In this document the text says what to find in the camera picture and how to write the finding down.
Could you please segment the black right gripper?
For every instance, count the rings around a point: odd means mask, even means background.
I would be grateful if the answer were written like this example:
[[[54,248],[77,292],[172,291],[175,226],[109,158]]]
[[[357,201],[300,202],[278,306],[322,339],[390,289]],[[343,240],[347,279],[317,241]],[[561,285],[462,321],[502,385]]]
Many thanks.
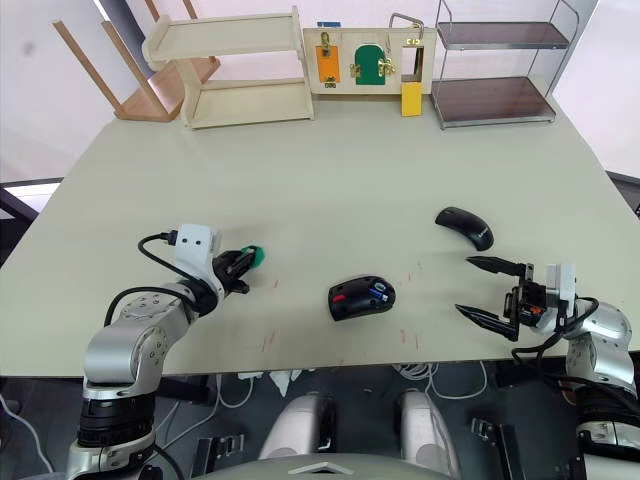
[[[503,273],[518,278],[518,284],[505,295],[502,321],[485,310],[455,304],[456,310],[477,326],[515,342],[521,325],[536,327],[547,310],[546,287],[533,281],[532,264],[514,263],[493,256],[469,256],[466,261],[490,273]]]

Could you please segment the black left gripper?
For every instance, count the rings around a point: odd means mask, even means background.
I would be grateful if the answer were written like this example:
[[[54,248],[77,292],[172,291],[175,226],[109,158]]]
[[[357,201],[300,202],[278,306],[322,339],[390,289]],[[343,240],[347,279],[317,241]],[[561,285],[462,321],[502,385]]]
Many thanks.
[[[231,293],[247,294],[250,291],[242,277],[255,267],[255,258],[255,248],[225,251],[213,258],[213,272],[221,282],[226,296]]]

